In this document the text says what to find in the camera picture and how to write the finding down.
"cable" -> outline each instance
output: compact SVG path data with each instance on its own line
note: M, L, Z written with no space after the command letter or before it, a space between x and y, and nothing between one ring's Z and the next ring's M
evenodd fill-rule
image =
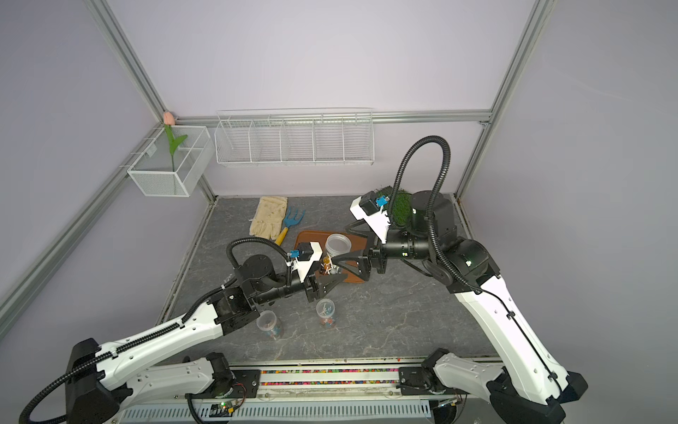
M240 405L236 406L236 407L233 409L233 412L235 412L238 408L240 408L241 406L243 406L243 404L244 404L245 401L247 400L247 389L245 388L245 386L244 386L242 383L235 383L235 385L236 385L236 386L240 386L240 387L243 388L243 400L242 400L242 402L240 402Z
M210 290L209 292L203 294L198 298L197 301L191 305L190 308L188 308L188 311L184 314L184 317L182 318L182 323L185 324L191 316L195 313L196 309L200 306L202 302L207 300L209 297L212 297L216 293L219 293L221 290L223 290L226 287L229 287L233 285L237 281L236 277L231 278L225 285L219 286L218 288L215 288L213 290ZM122 353L124 351L130 350L132 347L139 346L147 341L153 340L157 337L160 337L164 334L169 333L170 331L173 331L177 328L181 327L178 323L174 322L173 324L170 324L169 326L163 327L158 331L152 332L150 334L147 334L145 336L140 337L139 339L132 340L128 343L125 343L124 345L118 347L115 351L117 353ZM24 408L24 410L21 412L21 415L19 415L19 424L59 424L63 423L66 421L67 416L62 415L60 417L44 420L44 421L33 421L31 420L31 413L33 410L38 406L40 402L42 402L47 395L49 395L51 392L56 390L57 387L61 386L65 382L67 382L69 379L71 379L73 376L79 374L80 372L83 372L84 370L87 370L90 366L98 364L99 362L109 359L113 356L112 352L106 352L103 353L99 356L96 356L89 361L85 362L82 365L79 365L78 367L74 368L72 371L67 372L66 374L62 375L58 379L54 380L51 384L49 384L45 389L40 391Z
M19 424L59 424L63 423L66 421L67 416L62 415L61 417L56 417L52 419L48 419L45 421L33 421L31 420L31 413L35 409L36 406L40 402L43 401L49 395L51 392L56 390L57 387L61 386L65 382L67 382L69 379L75 377L76 375L80 374L81 372L87 370L90 366L97 364L103 360L109 359L113 354L111 352L106 352L103 353L102 355L96 356L89 361L85 362L82 365L78 365L74 369L72 369L70 372L67 372L66 374L62 375L58 379L52 381L47 387L42 389L40 393L35 395L33 399L26 405L23 411L21 411L21 415L19 415Z
M260 243L260 244L265 244L269 247L272 247L276 252L280 253L280 256L283 257L283 260L285 263L288 263L290 260L287 257L287 252L283 250L282 247L278 246L276 243L273 243L269 239L264 239L261 237L242 237L240 239L235 239L231 243L229 243L226 246L226 257L228 257L228 260L231 262L231 265L233 266L233 269L237 269L240 264L238 263L237 259L235 256L233 256L233 248L235 246L238 246L239 244L244 244L244 243ZM290 287L292 285L292 266L288 265L287 266L287 271L285 272L285 284L287 287Z
M195 411L195 406L193 406L193 393L186 393L186 399L188 402L188 411L191 413L195 422L198 424L205 424L205 421L200 418L198 412Z
M407 261L407 260L405 260L405 259L401 259L401 261L403 261L408 267L412 268L413 270L415 270L415 271L417 271L417 272L419 272L419 273L421 273L421 274L424 274L424 275L427 276L427 277L432 277L432 276L433 276L432 273L430 273L430 272L428 272L428 271L425 271L424 269L419 268L419 267L416 266L415 264L413 264L413 263L411 263L411 262L409 262L409 261Z
M466 409L466 398L467 398L467 397L468 397L468 395L465 395L465 396L464 396L464 401L461 402L461 407L457 409L457 416L454 417L454 421L452 421L450 424L456 423L457 420L459 419L459 417L462 416L462 412L464 412L464 409Z
M438 241L438 235L435 231L435 222L434 222L434 217L433 217L433 206L435 205L435 199L440 193L440 189L443 186L443 182L445 181L445 177L447 176L447 171L450 168L450 146L448 145L447 141L440 137L440 136L427 136L410 147L409 150L407 150L407 153L405 154L405 157L403 157L402 162L400 163L400 166L398 167L398 172L395 175L395 182L393 183L393 191L391 192L391 198L394 199L394 195L398 192L398 189L400 188L400 182L403 178L403 173L405 172L405 167L407 167L407 163L410 161L410 158L412 155L421 147L424 146L425 144L428 143L436 143L440 146L440 148L443 151L443 162L440 166L440 172L438 173L438 177L435 180L435 184L433 185L433 188L431 189L431 194L428 197L428 202L426 203L426 229L428 233L428 240L430 242L431 247L433 248L435 252L435 256L440 262L443 264L443 266L454 276L455 279L459 280L462 284L465 286L469 287L471 290L474 292L484 292L488 293L492 296L494 296L496 299L498 299L502 306L506 309L507 316L509 319L513 320L515 325L520 329L520 332L523 334L527 342L530 344L530 347L534 351L534 353L537 355L539 360L541 361L542 365L546 369L546 371L549 374L549 379L552 379L555 381L556 386L558 386L558 390L560 393L563 393L563 390L560 386L560 383L558 383L557 380L557 375L551 371L551 369L546 365L546 362L542 358L542 356L539 354L537 349L534 347L534 344L532 344L532 341L530 340L529 337L527 337L527 334L523 330L523 328L520 326L518 321L515 319L515 313L506 306L504 301L497 296L496 294L489 292L487 290L484 290L479 287L474 287L468 283L468 280L459 272L457 267L447 258L447 256L443 253L443 250L440 247L440 243ZM391 216L391 212L393 211L393 205L391 202L388 203L388 210L387 213L389 216Z
M181 319L182 324L185 324L188 322L188 319L191 318L191 316L195 313L195 311L198 309L200 305L202 305L202 302L206 301L210 297L214 296L215 294L219 293L220 291L224 290L225 288L232 286L233 283L237 281L237 277L231 278L227 283L225 283L223 286L219 286L217 288L214 288L210 290L209 292L203 294L200 296L192 305L190 308L188 308L188 311L184 314L184 317Z

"wooden tray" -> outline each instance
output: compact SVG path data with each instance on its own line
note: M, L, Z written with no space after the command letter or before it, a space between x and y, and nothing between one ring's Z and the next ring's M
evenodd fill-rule
M306 243L306 242L318 242L320 243L320 247L323 248L323 257L325 256L325 242L327 241L327 238L331 234L337 234L336 231L314 231L314 230L306 230L306 231L301 231L299 235L297 236L297 240L294 242L294 248L296 249L296 246L299 245L299 243ZM352 234L346 234L346 233L338 233L338 234L343 234L348 237L348 239L351 241L351 252L354 250L362 250L367 246L367 239L364 237L359 237L357 235L352 235ZM357 266L355 262L348 262L349 265ZM348 274L348 277L344 280L347 283L364 283L363 279L360 277L356 277L352 273L348 272L346 269L342 270L344 274Z

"wire shelf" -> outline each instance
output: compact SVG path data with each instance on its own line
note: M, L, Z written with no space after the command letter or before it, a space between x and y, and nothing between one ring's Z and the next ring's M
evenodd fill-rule
M371 109L220 111L214 134L224 166L374 162Z
M214 143L207 127L172 126L172 134L174 137L187 135L174 152L174 168L170 142L165 131L159 129L127 171L146 196L190 196L214 155Z

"artificial grass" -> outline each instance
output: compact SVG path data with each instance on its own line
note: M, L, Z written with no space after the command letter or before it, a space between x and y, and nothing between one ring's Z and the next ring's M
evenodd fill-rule
M392 190L392 186L384 187L377 191L377 196L390 196ZM404 227L412 215L410 196L412 196L412 194L403 189L399 189L398 194L395 196L395 203L393 204L393 220L400 227Z

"white wall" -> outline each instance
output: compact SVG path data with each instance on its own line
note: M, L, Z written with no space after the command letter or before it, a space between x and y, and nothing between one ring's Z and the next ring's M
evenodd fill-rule
M489 109L534 0L112 0L167 107Z
M223 167L213 161L205 175L218 195L360 195L392 185L398 165L420 138L436 134L450 144L450 173L443 192L457 187L481 126L477 122L392 123L374 126L372 165ZM442 156L436 144L419 149L407 165L402 187L415 193L433 187Z
M155 124L80 0L0 4L0 296ZM205 212L128 181L0 341L0 415L65 371L83 339L155 324ZM36 419L60 415L60 389Z
M126 182L0 343L3 422L16 420L64 373L75 343L122 339L155 325L205 207L199 193L144 197ZM34 419L63 414L63 388L43 403Z
M675 422L676 40L675 1L558 2L462 198L536 333L591 386L568 422Z
M2 297L155 119L82 1L2 2L0 57Z

